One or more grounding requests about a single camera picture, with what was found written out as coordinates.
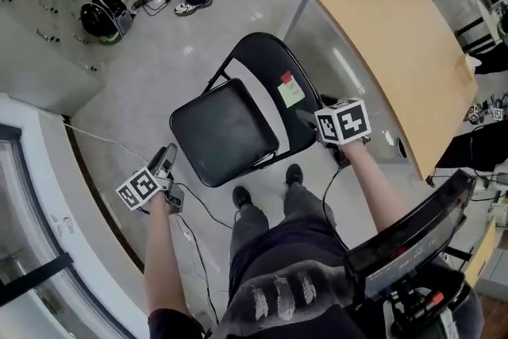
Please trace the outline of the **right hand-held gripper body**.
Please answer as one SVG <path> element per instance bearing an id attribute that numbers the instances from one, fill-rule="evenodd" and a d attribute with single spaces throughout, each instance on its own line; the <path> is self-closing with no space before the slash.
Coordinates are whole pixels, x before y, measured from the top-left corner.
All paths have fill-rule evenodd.
<path id="1" fill-rule="evenodd" d="M 331 152 L 338 166 L 349 161 L 341 147 L 351 141 L 370 140 L 371 125 L 364 101 L 347 98 L 314 112 L 319 132 L 318 140 Z"/>

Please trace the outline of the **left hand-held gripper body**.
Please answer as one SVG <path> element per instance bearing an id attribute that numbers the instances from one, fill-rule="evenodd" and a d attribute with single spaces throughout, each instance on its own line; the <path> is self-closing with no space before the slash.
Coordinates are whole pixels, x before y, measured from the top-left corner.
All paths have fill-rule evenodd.
<path id="1" fill-rule="evenodd" d="M 152 173 L 147 167 L 143 167 L 115 192 L 130 211 L 141 209 L 159 192 L 164 193 L 171 214 L 177 214 L 183 210 L 184 193 L 176 185 L 170 172 L 164 169 L 155 170 L 155 173 Z"/>

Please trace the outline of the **black folding chair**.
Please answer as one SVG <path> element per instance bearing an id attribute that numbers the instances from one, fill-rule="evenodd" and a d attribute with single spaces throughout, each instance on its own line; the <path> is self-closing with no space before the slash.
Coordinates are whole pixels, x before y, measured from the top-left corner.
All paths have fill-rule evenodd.
<path id="1" fill-rule="evenodd" d="M 278 152 L 279 140 L 243 82 L 226 73 L 233 60 L 250 71 L 275 104 L 289 142 L 286 152 Z M 305 93 L 290 108 L 278 92 L 286 71 Z M 199 180 L 208 187 L 220 187 L 311 147 L 317 130 L 304 126 L 295 111 L 314 113 L 322 107 L 291 50 L 270 33 L 250 33 L 228 54 L 205 90 L 171 114 L 169 125 Z"/>

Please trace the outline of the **person's right forearm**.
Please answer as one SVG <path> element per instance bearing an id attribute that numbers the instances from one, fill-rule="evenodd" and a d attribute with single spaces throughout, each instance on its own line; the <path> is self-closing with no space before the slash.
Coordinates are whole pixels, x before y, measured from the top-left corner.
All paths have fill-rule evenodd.
<path id="1" fill-rule="evenodd" d="M 354 140 L 341 146 L 359 181 L 378 233 L 403 218 L 409 204 L 392 188 L 363 141 Z"/>

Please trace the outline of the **green sticky note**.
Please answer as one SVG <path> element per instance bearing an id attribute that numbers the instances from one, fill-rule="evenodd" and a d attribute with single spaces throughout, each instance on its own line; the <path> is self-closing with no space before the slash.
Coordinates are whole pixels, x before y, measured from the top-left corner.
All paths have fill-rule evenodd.
<path id="1" fill-rule="evenodd" d="M 305 93 L 295 79 L 278 86 L 278 92 L 286 106 L 290 108 L 305 98 Z"/>

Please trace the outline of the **person's right shoe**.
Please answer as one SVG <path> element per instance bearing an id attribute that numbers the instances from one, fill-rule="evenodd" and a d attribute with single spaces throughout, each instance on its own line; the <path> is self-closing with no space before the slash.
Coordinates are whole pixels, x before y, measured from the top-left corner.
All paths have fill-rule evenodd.
<path id="1" fill-rule="evenodd" d="M 301 167 L 298 164 L 291 164 L 288 167 L 285 174 L 285 183 L 288 187 L 291 187 L 295 183 L 302 185 L 303 173 Z"/>

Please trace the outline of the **person's shoe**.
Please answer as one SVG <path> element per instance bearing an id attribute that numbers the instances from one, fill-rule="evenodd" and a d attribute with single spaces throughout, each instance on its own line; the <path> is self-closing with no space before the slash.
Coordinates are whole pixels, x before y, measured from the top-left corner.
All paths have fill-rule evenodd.
<path id="1" fill-rule="evenodd" d="M 233 189 L 233 204 L 238 210 L 245 205 L 252 205 L 252 197 L 245 187 L 236 186 Z"/>
<path id="2" fill-rule="evenodd" d="M 288 187 L 291 187 L 295 183 L 302 185 L 303 173 L 301 167 L 298 164 L 291 164 L 288 167 L 285 174 L 285 183 Z"/>

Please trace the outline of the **person's right leg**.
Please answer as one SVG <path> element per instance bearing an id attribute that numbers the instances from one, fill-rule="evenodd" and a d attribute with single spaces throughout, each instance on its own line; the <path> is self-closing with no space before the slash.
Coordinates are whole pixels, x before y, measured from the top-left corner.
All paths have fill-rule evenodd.
<path id="1" fill-rule="evenodd" d="M 315 217 L 329 223 L 333 228 L 337 227 L 330 206 L 298 182 L 288 187 L 283 200 L 283 212 L 284 219 L 281 223 Z"/>

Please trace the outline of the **person's leg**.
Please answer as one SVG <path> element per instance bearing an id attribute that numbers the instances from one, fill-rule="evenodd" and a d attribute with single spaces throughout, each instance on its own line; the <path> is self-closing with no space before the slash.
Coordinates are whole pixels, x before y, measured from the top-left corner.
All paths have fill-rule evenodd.
<path id="1" fill-rule="evenodd" d="M 298 182 L 288 187 L 283 200 L 283 212 L 284 219 L 281 223 L 315 217 L 329 223 L 333 228 L 337 227 L 330 206 Z"/>
<path id="2" fill-rule="evenodd" d="M 253 204 L 244 204 L 240 209 L 240 217 L 236 220 L 229 250 L 229 260 L 234 257 L 250 241 L 266 233 L 269 222 L 264 212 Z"/>

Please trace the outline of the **white framed glass door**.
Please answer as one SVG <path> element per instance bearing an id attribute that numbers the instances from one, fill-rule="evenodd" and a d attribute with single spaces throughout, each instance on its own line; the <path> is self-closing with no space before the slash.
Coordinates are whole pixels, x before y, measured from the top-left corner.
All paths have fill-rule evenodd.
<path id="1" fill-rule="evenodd" d="M 143 275 L 102 216 L 61 117 L 0 93 L 0 124 L 21 146 L 44 216 L 86 288 L 135 339 L 148 339 Z"/>

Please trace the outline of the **person's torso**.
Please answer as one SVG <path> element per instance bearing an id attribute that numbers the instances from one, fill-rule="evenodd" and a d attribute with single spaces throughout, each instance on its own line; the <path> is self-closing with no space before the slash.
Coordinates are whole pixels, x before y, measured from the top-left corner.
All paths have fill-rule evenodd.
<path id="1" fill-rule="evenodd" d="M 148 328 L 150 339 L 204 339 L 191 313 L 176 310 L 149 312 Z M 210 339 L 385 339 L 383 308 L 354 309 L 344 252 L 328 223 L 308 217 L 236 254 L 229 303 Z"/>

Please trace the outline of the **black monitor screen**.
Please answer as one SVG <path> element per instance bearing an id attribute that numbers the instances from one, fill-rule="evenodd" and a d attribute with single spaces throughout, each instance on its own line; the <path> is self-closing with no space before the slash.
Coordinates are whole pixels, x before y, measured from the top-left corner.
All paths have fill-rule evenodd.
<path id="1" fill-rule="evenodd" d="M 456 171 L 403 218 L 348 251 L 344 266 L 354 295 L 374 298 L 433 260 L 459 228 L 475 183 Z"/>

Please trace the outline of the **black backpack green trim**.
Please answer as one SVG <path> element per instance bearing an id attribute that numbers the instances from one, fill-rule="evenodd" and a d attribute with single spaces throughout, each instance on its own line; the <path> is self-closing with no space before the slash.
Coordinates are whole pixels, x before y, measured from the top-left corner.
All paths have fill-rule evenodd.
<path id="1" fill-rule="evenodd" d="M 120 42 L 132 28 L 135 16 L 122 0 L 91 0 L 80 8 L 84 30 L 106 45 Z"/>

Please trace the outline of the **grey drawer cabinet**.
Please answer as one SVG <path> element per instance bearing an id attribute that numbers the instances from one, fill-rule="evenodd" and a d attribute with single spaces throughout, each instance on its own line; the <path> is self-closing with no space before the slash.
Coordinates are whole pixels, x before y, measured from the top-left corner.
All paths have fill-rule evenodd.
<path id="1" fill-rule="evenodd" d="M 73 116 L 103 88 L 73 0 L 0 0 L 0 93 Z"/>

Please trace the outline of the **black monitor mount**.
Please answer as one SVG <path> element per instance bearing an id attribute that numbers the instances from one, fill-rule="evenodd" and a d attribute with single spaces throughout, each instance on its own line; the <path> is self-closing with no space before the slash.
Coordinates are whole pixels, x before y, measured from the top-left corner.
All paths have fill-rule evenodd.
<path id="1" fill-rule="evenodd" d="M 470 297 L 463 280 L 441 289 L 404 281 L 383 299 L 385 339 L 460 339 L 454 313 Z"/>

